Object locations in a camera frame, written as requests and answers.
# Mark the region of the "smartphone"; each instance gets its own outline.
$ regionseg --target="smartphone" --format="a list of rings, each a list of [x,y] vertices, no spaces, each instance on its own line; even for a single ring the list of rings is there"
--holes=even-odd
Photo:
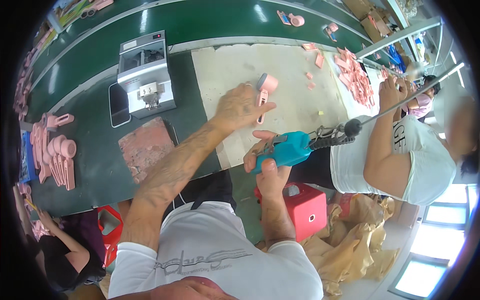
[[[127,92],[118,83],[108,87],[108,102],[110,105],[110,122],[113,128],[132,120],[132,116],[128,112]]]

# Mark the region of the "blue plastic basket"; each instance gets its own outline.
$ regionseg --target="blue plastic basket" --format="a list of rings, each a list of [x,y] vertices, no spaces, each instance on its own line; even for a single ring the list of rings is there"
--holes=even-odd
[[[18,175],[20,183],[38,179],[38,175],[35,173],[35,163],[33,161],[33,148],[32,144],[30,144],[30,132],[22,133],[22,148],[20,155],[20,174]]]

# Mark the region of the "red stool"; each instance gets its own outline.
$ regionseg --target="red stool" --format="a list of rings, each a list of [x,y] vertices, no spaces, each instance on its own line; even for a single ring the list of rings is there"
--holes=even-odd
[[[118,221],[120,221],[120,224],[115,227],[109,234],[102,234],[103,243],[105,244],[105,249],[107,250],[105,254],[105,267],[108,267],[117,258],[117,244],[120,241],[120,235],[123,230],[123,222],[121,220],[120,214],[110,205],[99,207],[98,213],[100,213],[103,209],[111,213]],[[100,220],[98,221],[98,227],[101,231],[103,231],[104,228],[100,224]]]
[[[324,192],[304,183],[287,183],[284,188],[292,185],[297,186],[300,193],[283,196],[283,199],[295,227],[297,241],[302,241],[327,225],[327,201]],[[255,187],[254,193],[262,205],[262,195],[258,187]]]

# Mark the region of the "person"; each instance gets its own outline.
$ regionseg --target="person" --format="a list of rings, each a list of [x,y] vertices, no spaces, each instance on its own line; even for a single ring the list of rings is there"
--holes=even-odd
[[[60,224],[46,211],[40,210],[38,216],[52,234],[41,236],[38,245],[47,280],[54,290],[75,290],[105,276],[105,246],[96,209],[62,217]]]
[[[380,112],[407,96],[402,79],[380,84]],[[341,193],[375,193],[411,204],[429,205],[444,193],[463,161],[462,174],[478,173],[479,108],[469,98],[453,115],[446,141],[427,124],[407,115],[394,119],[395,110],[365,125],[350,144],[320,148],[294,165],[290,181],[314,183]],[[366,121],[370,117],[356,119]],[[266,141],[275,134],[254,131]],[[244,157],[245,171],[255,168],[262,143]]]
[[[172,200],[200,164],[234,130],[276,107],[255,106],[250,84],[219,100],[216,114],[148,173],[123,225],[108,296],[118,299],[321,299],[320,277],[303,248],[283,200],[290,167],[262,164],[256,180],[267,253],[245,236],[229,201],[207,194],[173,209]]]
[[[423,85],[430,84],[437,76],[428,75],[425,76]],[[410,82],[405,82],[407,86],[407,96],[410,96],[412,93]],[[437,83],[433,87],[429,88],[422,94],[416,96],[409,102],[401,106],[401,117],[403,118],[406,115],[415,116],[420,122],[424,123],[425,115],[432,110],[433,98],[440,91],[440,83]]]

